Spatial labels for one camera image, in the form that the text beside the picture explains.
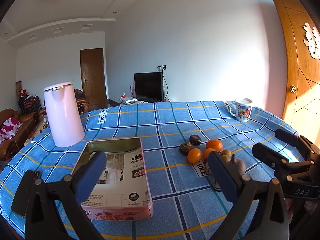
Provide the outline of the orange wooden near door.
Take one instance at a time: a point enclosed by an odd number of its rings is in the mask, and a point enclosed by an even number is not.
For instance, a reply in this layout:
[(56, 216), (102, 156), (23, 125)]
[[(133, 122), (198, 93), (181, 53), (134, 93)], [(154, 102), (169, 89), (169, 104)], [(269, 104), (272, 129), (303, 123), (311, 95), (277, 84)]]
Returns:
[[(283, 29), (287, 82), (282, 119), (299, 134), (319, 145), (319, 60), (311, 57), (303, 40), (303, 25), (316, 27), (299, 0), (273, 0)], [(290, 92), (294, 85), (296, 93)]]

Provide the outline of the black smartphone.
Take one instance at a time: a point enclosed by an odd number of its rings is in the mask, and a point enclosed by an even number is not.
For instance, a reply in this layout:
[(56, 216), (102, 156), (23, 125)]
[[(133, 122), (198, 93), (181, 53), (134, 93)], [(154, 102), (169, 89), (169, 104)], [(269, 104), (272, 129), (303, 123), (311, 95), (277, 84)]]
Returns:
[(27, 205), (31, 194), (31, 188), (35, 180), (39, 177), (39, 171), (28, 170), (23, 175), (14, 199), (12, 201), (11, 210), (12, 212), (25, 217), (27, 212)]

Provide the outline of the low tv stand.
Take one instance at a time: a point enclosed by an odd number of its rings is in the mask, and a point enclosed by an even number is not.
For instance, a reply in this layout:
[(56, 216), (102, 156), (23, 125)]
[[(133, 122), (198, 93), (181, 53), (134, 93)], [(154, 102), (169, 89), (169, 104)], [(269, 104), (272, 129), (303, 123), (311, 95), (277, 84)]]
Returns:
[(148, 97), (138, 97), (138, 98), (132, 98), (132, 97), (124, 97), (124, 98), (117, 98), (117, 99), (108, 99), (109, 103), (113, 103), (114, 105), (138, 105), (138, 104), (144, 104), (144, 103), (154, 103), (158, 102), (156, 99), (148, 98)]

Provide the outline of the black television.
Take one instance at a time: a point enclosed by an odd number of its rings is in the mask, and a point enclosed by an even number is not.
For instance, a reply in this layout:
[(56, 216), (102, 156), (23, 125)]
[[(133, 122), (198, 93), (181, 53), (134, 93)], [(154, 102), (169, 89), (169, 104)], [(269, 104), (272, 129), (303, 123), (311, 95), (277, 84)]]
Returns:
[(137, 99), (156, 102), (164, 100), (162, 72), (135, 73), (134, 83)]

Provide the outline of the dark mangosteen fruit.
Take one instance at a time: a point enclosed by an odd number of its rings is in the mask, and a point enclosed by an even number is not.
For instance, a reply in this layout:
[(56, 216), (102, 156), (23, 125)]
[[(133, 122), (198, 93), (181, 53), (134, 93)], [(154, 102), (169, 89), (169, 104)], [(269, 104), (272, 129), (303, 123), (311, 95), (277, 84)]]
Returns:
[(193, 145), (190, 142), (180, 144), (179, 150), (183, 155), (188, 155), (189, 151), (193, 149)]

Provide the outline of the coffee table with items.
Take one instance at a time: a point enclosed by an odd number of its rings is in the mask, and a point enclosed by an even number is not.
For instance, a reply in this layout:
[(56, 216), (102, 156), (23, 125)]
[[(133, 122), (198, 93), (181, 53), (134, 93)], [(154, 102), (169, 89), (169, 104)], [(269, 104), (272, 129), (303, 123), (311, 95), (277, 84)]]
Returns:
[(30, 136), (25, 141), (24, 146), (26, 146), (30, 141), (32, 141), (35, 137), (41, 134), (48, 126), (49, 126), (48, 118), (45, 115), (42, 118), (42, 120), (36, 125), (34, 130), (31, 132)]

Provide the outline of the brass door knob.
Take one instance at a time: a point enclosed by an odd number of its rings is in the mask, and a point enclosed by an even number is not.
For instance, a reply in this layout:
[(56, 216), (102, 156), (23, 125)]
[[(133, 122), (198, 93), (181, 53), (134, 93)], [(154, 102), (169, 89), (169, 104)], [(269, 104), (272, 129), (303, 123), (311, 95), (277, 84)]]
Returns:
[(296, 91), (297, 91), (296, 87), (295, 87), (294, 85), (291, 85), (291, 86), (290, 86), (290, 92), (293, 93), (293, 94), (295, 94)]

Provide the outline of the black chair with clothes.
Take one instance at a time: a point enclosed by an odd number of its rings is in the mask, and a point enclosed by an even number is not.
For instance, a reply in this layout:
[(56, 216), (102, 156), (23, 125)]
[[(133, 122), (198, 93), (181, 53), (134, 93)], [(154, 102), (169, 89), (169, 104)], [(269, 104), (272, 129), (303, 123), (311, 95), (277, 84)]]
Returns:
[(33, 112), (38, 114), (42, 109), (39, 97), (29, 94), (26, 89), (19, 90), (18, 105), (23, 115)]

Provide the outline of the dark brown far door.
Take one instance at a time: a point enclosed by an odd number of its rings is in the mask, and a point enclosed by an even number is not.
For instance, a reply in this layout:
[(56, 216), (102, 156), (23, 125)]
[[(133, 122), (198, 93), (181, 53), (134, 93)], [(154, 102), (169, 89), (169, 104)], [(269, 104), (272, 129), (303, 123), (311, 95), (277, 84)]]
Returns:
[(107, 106), (103, 48), (80, 50), (82, 88), (90, 110)]

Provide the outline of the orange mandarin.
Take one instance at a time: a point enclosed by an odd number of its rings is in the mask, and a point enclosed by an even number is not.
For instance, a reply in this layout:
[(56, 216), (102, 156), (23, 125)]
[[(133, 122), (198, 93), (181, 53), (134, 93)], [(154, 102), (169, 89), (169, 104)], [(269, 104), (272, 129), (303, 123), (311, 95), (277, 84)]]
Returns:
[(206, 143), (206, 149), (211, 148), (217, 152), (221, 152), (223, 150), (223, 143), (217, 139), (208, 140)]
[(207, 158), (208, 158), (208, 156), (209, 156), (209, 154), (211, 153), (211, 152), (213, 152), (213, 151), (216, 151), (216, 149), (213, 149), (213, 148), (207, 148), (207, 149), (205, 149), (204, 150), (204, 152), (203, 152), (203, 161), (206, 161), (207, 160)]
[(197, 164), (202, 158), (202, 152), (198, 148), (191, 149), (187, 154), (187, 161), (190, 164)]

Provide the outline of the purple sweet potato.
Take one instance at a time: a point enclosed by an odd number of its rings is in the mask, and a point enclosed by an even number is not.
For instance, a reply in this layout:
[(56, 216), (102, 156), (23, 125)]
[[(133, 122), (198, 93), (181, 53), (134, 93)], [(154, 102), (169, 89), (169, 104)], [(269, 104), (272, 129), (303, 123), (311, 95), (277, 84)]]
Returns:
[(246, 172), (246, 165), (244, 161), (236, 158), (235, 154), (231, 156), (231, 160), (227, 163), (227, 165), (234, 167), (240, 175), (243, 175)]

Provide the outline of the pink electric kettle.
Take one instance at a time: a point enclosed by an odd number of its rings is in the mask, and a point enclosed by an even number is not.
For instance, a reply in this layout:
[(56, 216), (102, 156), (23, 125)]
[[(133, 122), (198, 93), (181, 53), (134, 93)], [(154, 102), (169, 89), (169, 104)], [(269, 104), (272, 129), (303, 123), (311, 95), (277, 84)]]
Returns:
[(69, 147), (80, 142), (84, 128), (76, 104), (74, 87), (63, 82), (43, 90), (44, 104), (54, 143), (57, 147)]

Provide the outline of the dark passion fruit back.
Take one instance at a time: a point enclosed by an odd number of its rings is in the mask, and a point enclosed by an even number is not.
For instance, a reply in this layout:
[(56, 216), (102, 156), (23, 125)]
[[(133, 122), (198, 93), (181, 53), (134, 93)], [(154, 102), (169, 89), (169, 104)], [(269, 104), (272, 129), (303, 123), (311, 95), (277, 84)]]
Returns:
[(196, 135), (196, 134), (192, 134), (189, 137), (189, 142), (193, 145), (193, 146), (199, 146), (202, 143), (201, 137)]

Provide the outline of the wall power socket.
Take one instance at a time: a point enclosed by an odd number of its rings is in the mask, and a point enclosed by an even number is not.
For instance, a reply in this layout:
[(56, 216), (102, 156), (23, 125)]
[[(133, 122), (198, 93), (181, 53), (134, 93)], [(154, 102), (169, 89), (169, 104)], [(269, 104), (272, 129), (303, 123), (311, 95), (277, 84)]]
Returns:
[(162, 72), (163, 70), (166, 70), (167, 66), (166, 65), (161, 65), (157, 67), (158, 72)]

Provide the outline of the pink floral cushion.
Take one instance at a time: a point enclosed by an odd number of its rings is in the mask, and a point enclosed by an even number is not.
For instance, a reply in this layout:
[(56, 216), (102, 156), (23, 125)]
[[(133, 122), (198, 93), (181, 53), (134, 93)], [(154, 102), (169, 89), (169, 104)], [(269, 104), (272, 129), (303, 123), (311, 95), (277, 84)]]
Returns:
[(5, 120), (0, 130), (0, 143), (5, 140), (12, 139), (17, 134), (17, 131), (21, 126), (22, 123), (13, 117)]

